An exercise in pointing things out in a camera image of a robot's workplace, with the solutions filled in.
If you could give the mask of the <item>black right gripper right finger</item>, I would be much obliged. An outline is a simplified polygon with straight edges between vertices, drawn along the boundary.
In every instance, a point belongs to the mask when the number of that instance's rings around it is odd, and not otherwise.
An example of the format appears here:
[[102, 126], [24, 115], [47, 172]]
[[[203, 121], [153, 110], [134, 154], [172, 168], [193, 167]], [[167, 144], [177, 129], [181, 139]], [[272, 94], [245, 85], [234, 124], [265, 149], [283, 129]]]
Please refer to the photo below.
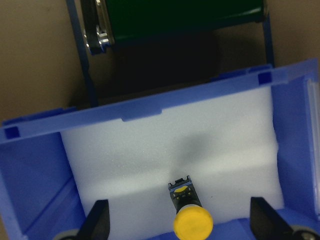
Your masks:
[[300, 239], [300, 235], [263, 197], [250, 199], [250, 229], [256, 240]]

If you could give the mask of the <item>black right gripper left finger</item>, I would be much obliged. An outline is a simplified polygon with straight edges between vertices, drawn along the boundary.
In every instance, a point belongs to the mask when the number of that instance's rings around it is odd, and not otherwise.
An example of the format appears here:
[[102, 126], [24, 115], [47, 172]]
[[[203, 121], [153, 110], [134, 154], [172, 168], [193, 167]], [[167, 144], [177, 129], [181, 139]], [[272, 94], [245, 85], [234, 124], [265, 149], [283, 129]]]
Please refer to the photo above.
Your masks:
[[97, 200], [79, 229], [76, 240], [107, 240], [110, 235], [110, 210], [107, 199]]

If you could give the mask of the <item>blue bin near right arm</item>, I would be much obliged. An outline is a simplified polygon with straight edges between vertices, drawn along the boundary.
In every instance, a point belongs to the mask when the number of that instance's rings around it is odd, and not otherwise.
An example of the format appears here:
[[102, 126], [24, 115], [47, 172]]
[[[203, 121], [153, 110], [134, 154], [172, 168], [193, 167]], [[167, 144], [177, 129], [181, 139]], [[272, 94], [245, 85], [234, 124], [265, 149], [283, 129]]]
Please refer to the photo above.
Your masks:
[[[7, 121], [0, 129], [0, 214], [11, 240], [53, 240], [75, 233], [85, 213], [62, 132], [269, 87], [277, 170], [293, 226], [320, 229], [320, 75], [317, 59], [228, 72], [211, 82], [96, 108], [57, 109]], [[212, 240], [252, 240], [249, 215], [215, 223]]]

